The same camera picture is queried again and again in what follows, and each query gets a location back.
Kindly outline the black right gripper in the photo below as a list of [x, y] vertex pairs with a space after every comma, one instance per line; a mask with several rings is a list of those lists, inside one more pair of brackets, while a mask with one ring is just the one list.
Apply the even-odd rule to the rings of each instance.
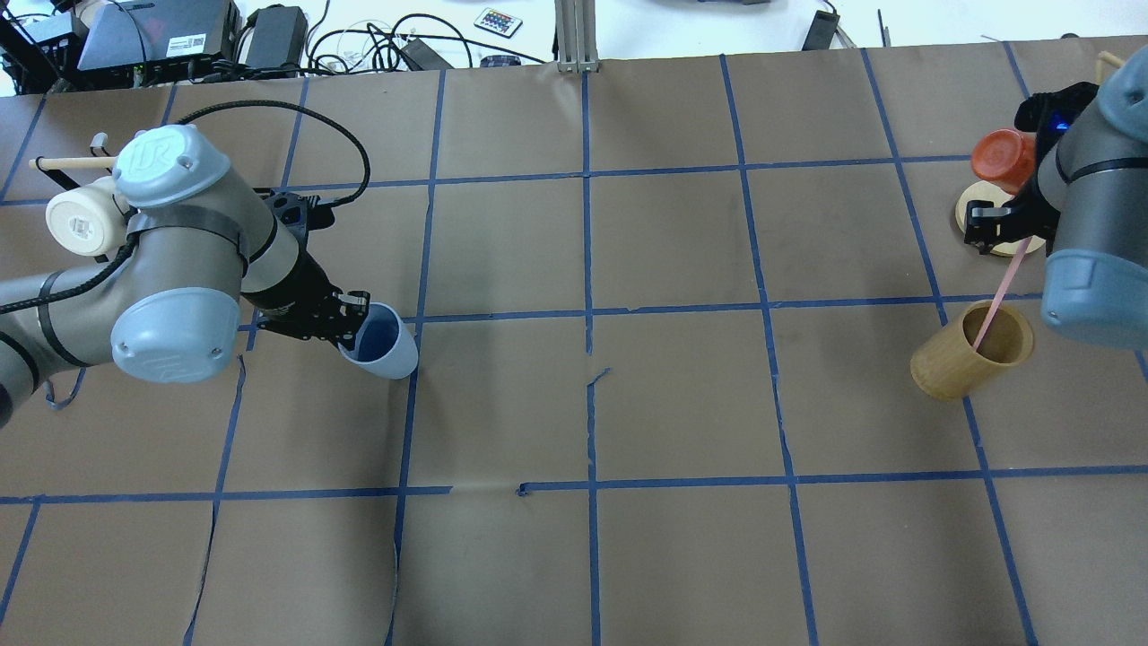
[[964, 244], [988, 254], [996, 246], [1030, 236], [1052, 242], [1057, 236], [1058, 216], [1058, 209], [1040, 189], [1029, 185], [1000, 207], [986, 199], [971, 199], [964, 207]]

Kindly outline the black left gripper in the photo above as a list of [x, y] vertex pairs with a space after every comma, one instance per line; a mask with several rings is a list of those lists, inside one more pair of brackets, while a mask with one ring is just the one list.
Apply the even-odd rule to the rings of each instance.
[[263, 330], [290, 338], [320, 338], [351, 352], [360, 342], [360, 328], [369, 318], [370, 291], [344, 291], [332, 285], [310, 252], [300, 252], [282, 281], [247, 299], [261, 311]]

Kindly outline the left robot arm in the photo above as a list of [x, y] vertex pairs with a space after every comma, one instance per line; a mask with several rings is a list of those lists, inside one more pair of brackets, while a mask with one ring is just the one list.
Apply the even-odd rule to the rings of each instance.
[[57, 373], [113, 363], [149, 383], [197, 383], [230, 361], [241, 303], [266, 330], [352, 349], [369, 291], [333, 285], [308, 252], [298, 208], [259, 196], [192, 124], [140, 132], [115, 159], [102, 204], [83, 212], [110, 233], [107, 263], [3, 281], [3, 423]]

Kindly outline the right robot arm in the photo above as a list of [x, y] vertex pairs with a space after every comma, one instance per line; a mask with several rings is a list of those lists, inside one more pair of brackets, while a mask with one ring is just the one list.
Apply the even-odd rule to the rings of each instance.
[[996, 207], [971, 200], [963, 240], [980, 254], [1026, 238], [1046, 242], [1041, 316], [1060, 336], [1119, 349], [1147, 345], [1147, 53], [1102, 84], [1038, 92], [1018, 106], [1009, 162], [1017, 180], [988, 172], [987, 143], [974, 171], [1013, 192]]

